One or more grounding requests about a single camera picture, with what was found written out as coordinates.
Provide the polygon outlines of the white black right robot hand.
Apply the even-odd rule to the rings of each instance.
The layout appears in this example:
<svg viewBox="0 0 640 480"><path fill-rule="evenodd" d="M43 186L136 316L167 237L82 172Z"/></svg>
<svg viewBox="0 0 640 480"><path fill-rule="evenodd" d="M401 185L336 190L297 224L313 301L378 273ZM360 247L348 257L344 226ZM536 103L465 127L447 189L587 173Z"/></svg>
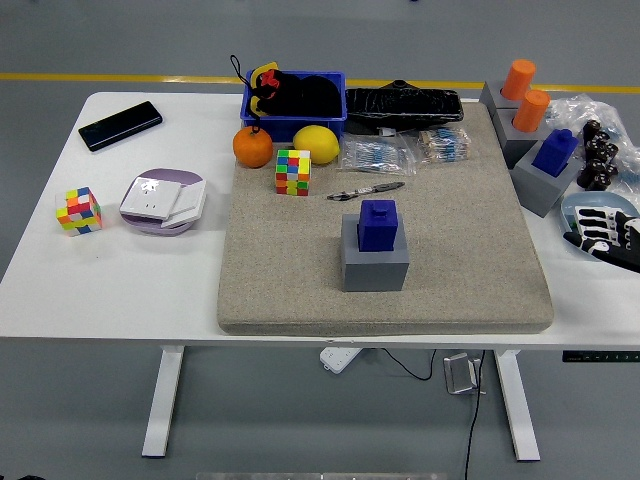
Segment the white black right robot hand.
<svg viewBox="0 0 640 480"><path fill-rule="evenodd" d="M611 207L575 208L577 232L563 238L606 263L639 272L639 218Z"/></svg>

